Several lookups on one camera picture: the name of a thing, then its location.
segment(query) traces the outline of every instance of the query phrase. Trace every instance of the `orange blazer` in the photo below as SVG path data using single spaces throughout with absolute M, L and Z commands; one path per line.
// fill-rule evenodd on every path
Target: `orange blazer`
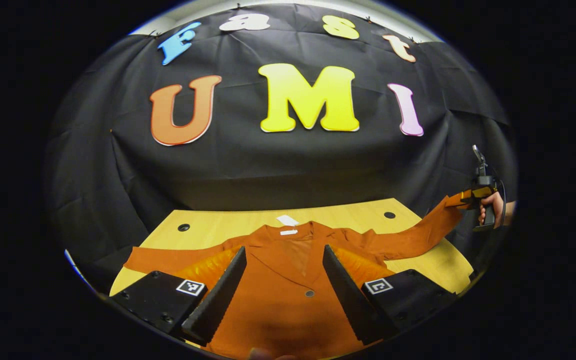
M 281 235 L 292 227 L 265 225 L 201 250 L 135 247 L 124 267 L 174 274 L 208 256 L 245 246 L 247 265 L 237 291 L 212 341 L 201 348 L 242 360 L 253 347 L 267 349 L 275 358 L 342 356 L 367 346 L 357 340 L 326 275 L 324 246 L 347 249 L 383 267 L 384 260 L 423 255 L 461 220 L 459 198 L 460 194 L 444 197 L 419 223 L 395 234 L 360 234 L 310 221 L 298 225 L 296 234 Z

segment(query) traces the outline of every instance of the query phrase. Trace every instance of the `blue letter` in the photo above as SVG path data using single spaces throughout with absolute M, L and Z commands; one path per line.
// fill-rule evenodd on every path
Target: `blue letter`
M 183 43 L 184 41 L 190 41 L 195 37 L 195 32 L 191 29 L 199 27 L 201 22 L 193 22 L 190 25 L 184 27 L 183 29 L 176 32 L 173 36 L 170 36 L 166 41 L 163 41 L 157 48 L 164 50 L 165 59 L 161 63 L 166 65 L 173 61 L 176 57 L 181 55 L 184 51 L 190 48 L 191 43 Z

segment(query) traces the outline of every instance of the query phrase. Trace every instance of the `clothing tag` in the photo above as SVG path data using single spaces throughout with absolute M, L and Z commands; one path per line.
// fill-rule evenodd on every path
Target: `clothing tag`
M 299 222 L 297 222 L 294 218 L 291 218 L 288 215 L 281 215 L 277 218 L 277 220 L 279 220 L 280 223 L 282 223 L 283 225 L 286 225 L 286 226 L 299 225 Z

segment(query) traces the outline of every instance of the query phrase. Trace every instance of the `table surface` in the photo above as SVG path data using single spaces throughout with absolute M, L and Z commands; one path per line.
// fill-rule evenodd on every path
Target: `table surface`
M 384 213 L 395 214 L 387 218 Z M 377 234 L 398 233 L 411 228 L 421 218 L 394 198 L 369 202 L 349 203 L 306 209 L 259 210 L 259 211 L 193 211 L 174 210 L 144 240 L 141 248 L 195 250 L 219 245 L 224 241 L 249 235 L 268 225 L 284 226 L 277 217 L 288 215 L 300 224 L 314 221 L 329 228 L 350 228 L 359 233 L 372 229 Z M 182 224 L 189 224 L 186 231 L 179 231 Z M 473 267 L 448 240 L 442 239 L 437 246 L 423 255 L 409 259 L 386 260 L 393 272 L 415 269 L 449 292 L 459 294 L 471 282 Z M 122 268 L 116 276 L 110 296 L 145 276 L 145 273 Z

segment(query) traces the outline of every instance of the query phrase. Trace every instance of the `letter m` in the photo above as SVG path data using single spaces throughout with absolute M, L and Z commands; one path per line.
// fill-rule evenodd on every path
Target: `letter m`
M 297 121 L 288 116 L 288 102 L 306 129 L 313 129 L 326 104 L 321 127 L 330 132 L 356 132 L 359 120 L 353 111 L 350 83 L 355 74 L 347 68 L 327 66 L 315 84 L 308 84 L 292 64 L 266 64 L 259 74 L 268 79 L 268 117 L 261 121 L 267 133 L 290 132 Z

